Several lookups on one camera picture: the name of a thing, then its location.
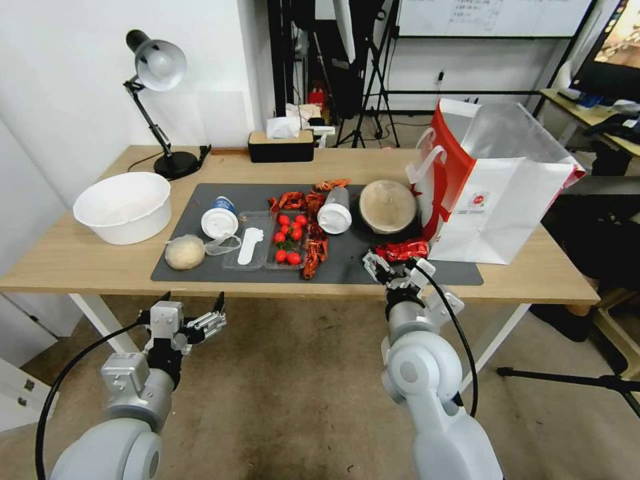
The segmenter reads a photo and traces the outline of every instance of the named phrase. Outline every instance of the white bowl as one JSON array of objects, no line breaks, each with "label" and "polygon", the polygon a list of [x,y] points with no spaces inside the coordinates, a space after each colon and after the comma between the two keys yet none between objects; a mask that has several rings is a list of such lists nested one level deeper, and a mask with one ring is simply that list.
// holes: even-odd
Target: white bowl
[{"label": "white bowl", "polygon": [[376,233],[397,233],[409,226],[416,212],[415,198],[406,186],[392,180],[368,184],[360,193],[360,214]]},{"label": "white bowl", "polygon": [[137,243],[169,223],[170,192],[171,185],[160,175],[123,173],[82,192],[73,204],[73,216],[108,243]]}]

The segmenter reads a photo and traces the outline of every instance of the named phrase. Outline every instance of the computer screen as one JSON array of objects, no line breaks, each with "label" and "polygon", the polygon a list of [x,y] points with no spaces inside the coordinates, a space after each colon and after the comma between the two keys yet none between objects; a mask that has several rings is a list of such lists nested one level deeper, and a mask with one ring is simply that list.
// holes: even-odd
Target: computer screen
[{"label": "computer screen", "polygon": [[622,0],[572,82],[580,91],[640,101],[640,0]]},{"label": "computer screen", "polygon": [[594,61],[640,68],[640,0],[618,6],[605,28],[605,40]]}]

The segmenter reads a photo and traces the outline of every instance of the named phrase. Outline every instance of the white plastic bowl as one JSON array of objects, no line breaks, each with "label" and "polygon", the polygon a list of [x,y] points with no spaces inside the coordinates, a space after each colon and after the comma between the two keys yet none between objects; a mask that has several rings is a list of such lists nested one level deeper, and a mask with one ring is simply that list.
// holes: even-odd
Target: white plastic bowl
[{"label": "white plastic bowl", "polygon": [[169,223],[170,192],[171,185],[160,175],[123,173],[82,192],[73,204],[73,216],[108,243],[137,243]]}]

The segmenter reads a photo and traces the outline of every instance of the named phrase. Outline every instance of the desk lamp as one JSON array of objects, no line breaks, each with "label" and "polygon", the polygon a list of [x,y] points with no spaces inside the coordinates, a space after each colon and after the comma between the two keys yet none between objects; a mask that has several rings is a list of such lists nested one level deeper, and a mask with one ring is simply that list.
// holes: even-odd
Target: desk lamp
[{"label": "desk lamp", "polygon": [[140,30],[127,34],[127,45],[135,54],[135,76],[124,82],[142,116],[149,124],[153,136],[164,154],[156,160],[153,170],[167,179],[178,179],[200,169],[202,162],[189,152],[172,152],[171,141],[154,123],[140,103],[138,92],[144,88],[166,91],[174,88],[187,70],[185,54],[174,44],[164,40],[151,40]]}]

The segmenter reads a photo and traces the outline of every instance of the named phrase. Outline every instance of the round container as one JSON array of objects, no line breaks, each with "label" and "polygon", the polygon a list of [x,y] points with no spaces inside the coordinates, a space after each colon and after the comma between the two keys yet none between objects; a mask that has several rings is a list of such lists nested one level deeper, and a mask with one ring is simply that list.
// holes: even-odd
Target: round container
[{"label": "round container", "polygon": [[360,213],[376,233],[397,233],[415,217],[413,194],[404,185],[391,180],[368,184],[360,194]]},{"label": "round container", "polygon": [[171,185],[160,175],[123,173],[82,192],[73,204],[73,216],[108,243],[137,243],[169,223],[170,192]]},{"label": "round container", "polygon": [[334,187],[325,204],[318,210],[318,224],[327,233],[334,235],[346,232],[351,226],[349,192],[344,187]]},{"label": "round container", "polygon": [[212,239],[233,235],[238,230],[235,207],[226,197],[218,197],[200,220],[202,231]]}]

